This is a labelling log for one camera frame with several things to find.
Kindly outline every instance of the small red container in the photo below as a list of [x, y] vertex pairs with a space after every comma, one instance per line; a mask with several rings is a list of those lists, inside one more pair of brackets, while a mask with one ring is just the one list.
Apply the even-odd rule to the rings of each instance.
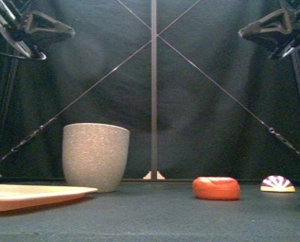
[[241, 188], [237, 180], [228, 177], [198, 177], [193, 181], [194, 195], [198, 199], [237, 200]]

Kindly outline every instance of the metal rod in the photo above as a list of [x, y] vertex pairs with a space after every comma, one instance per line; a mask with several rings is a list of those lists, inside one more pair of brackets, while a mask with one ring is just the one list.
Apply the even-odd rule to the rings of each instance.
[[150, 6], [150, 25], [152, 25], [152, 137], [150, 137], [150, 179], [157, 180], [157, 1], [152, 0]]

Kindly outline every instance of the gray speckled cup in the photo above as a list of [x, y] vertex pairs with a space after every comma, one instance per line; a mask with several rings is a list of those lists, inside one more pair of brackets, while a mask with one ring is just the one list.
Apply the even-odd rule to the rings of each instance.
[[129, 130], [106, 124], [79, 123], [63, 128], [62, 168], [67, 183], [117, 190], [126, 169]]

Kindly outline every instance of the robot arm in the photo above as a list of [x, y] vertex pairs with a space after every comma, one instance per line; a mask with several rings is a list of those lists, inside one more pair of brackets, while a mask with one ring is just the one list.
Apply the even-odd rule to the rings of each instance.
[[43, 49], [74, 37], [74, 29], [38, 11], [15, 6], [18, 0], [0, 0], [0, 39], [5, 38], [23, 59], [45, 60]]
[[279, 60], [300, 49], [300, 3], [283, 7], [240, 30], [241, 38], [260, 44]]

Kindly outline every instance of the black backdrop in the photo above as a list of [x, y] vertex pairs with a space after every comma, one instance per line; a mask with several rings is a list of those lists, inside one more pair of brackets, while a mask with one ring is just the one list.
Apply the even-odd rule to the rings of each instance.
[[[168, 179], [279, 174], [300, 180], [300, 157], [224, 91], [300, 150], [291, 58], [268, 60], [265, 50], [237, 34], [277, 8], [269, 0], [157, 1], [157, 32], [168, 27], [157, 38], [157, 168]], [[140, 179], [153, 162], [150, 0], [38, 0], [34, 9], [71, 26], [77, 36], [47, 49], [46, 61], [0, 58], [0, 107], [13, 74], [0, 156], [101, 83], [0, 163], [0, 173], [61, 178], [62, 128], [94, 122], [130, 130], [125, 178]]]

